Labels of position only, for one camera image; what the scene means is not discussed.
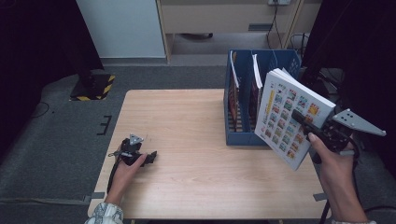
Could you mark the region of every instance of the gray carpet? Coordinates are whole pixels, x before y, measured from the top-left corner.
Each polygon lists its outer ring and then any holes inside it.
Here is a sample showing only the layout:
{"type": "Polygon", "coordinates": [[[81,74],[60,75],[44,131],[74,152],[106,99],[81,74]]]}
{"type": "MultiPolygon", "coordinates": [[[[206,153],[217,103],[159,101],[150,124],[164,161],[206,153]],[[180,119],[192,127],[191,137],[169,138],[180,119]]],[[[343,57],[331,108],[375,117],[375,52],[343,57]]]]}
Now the gray carpet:
{"type": "MultiPolygon", "coordinates": [[[[106,70],[116,78],[102,101],[69,101],[77,76],[63,78],[43,90],[43,103],[37,106],[0,167],[0,198],[82,200],[85,195],[91,195],[128,90],[221,89],[226,68],[129,66],[106,70]],[[105,135],[98,135],[104,131],[101,123],[107,122],[105,116],[111,116],[108,130],[105,135]]],[[[365,208],[396,206],[395,179],[384,170],[373,151],[361,153],[357,179],[365,208]]],[[[2,203],[0,223],[83,223],[87,210],[88,205],[2,203]]],[[[369,216],[378,223],[396,220],[396,213],[389,210],[374,211],[369,216]]],[[[284,220],[284,223],[318,221],[284,220]]]]}

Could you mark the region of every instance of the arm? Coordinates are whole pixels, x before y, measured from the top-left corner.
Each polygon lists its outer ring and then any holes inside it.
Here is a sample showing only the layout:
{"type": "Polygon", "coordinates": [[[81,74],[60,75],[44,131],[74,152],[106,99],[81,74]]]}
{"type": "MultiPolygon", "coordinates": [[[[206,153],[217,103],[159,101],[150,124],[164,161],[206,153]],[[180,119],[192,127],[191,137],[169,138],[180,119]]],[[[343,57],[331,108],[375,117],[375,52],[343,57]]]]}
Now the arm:
{"type": "Polygon", "coordinates": [[[322,160],[320,183],[329,198],[334,219],[352,223],[368,223],[353,186],[353,157],[340,156],[331,152],[312,133],[308,137],[322,160]]]}
{"type": "Polygon", "coordinates": [[[123,213],[120,208],[122,196],[128,189],[134,179],[134,175],[145,162],[147,154],[141,155],[134,164],[128,166],[125,162],[120,161],[116,173],[113,177],[113,183],[110,192],[107,194],[105,202],[96,206],[90,217],[85,223],[108,223],[122,224],[123,213]]]}

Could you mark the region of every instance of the warning stripe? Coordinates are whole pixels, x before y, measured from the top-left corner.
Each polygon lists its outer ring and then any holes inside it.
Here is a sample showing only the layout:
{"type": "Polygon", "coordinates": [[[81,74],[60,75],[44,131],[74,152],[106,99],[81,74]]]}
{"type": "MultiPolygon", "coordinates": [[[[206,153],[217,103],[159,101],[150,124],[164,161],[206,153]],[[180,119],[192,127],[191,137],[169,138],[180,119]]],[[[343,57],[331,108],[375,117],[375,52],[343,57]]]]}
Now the warning stripe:
{"type": "Polygon", "coordinates": [[[103,99],[105,99],[106,97],[107,97],[107,95],[108,95],[108,92],[110,91],[110,89],[111,89],[111,86],[113,85],[113,81],[114,81],[114,78],[115,78],[116,76],[114,76],[114,75],[112,75],[112,76],[110,76],[109,78],[108,78],[108,82],[107,82],[107,84],[106,84],[106,87],[105,87],[105,89],[103,90],[103,94],[102,95],[96,95],[96,96],[78,96],[78,97],[76,97],[76,98],[70,98],[70,100],[71,101],[90,101],[90,100],[103,100],[103,99]]]}

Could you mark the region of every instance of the magazine rack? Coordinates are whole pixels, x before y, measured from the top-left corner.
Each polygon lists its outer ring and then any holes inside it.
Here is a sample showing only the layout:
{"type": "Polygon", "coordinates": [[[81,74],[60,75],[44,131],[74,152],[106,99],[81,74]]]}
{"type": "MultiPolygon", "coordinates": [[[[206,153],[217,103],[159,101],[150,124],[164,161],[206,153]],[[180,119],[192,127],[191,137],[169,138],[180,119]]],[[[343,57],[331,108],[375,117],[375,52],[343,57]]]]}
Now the magazine rack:
{"type": "Polygon", "coordinates": [[[251,83],[254,78],[253,54],[257,54],[262,83],[265,81],[266,74],[275,68],[285,68],[296,79],[300,73],[301,60],[293,49],[229,50],[224,88],[225,137],[228,146],[266,146],[265,142],[254,133],[256,123],[252,122],[248,115],[251,83]],[[233,127],[233,118],[228,105],[230,78],[233,76],[231,54],[234,52],[236,52],[236,57],[233,67],[239,81],[236,129],[233,127]]]}

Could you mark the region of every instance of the blue plastic bin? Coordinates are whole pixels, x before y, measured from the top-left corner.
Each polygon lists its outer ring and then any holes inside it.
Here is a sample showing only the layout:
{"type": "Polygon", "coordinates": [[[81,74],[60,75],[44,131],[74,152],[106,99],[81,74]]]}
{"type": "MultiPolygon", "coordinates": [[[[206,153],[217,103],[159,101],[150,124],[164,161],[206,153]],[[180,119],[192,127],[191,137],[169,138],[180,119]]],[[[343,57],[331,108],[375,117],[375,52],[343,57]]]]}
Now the blue plastic bin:
{"type": "Polygon", "coordinates": [[[227,74],[224,88],[224,122],[225,137],[228,146],[266,146],[265,142],[254,133],[255,123],[250,121],[248,115],[248,102],[251,82],[254,78],[253,58],[257,54],[259,70],[264,84],[266,74],[275,68],[285,68],[294,78],[298,78],[301,61],[293,49],[230,49],[227,60],[227,74]],[[236,76],[239,79],[238,94],[238,122],[236,131],[232,125],[231,113],[228,109],[228,92],[230,77],[232,75],[230,56],[236,52],[233,63],[236,76]]]}

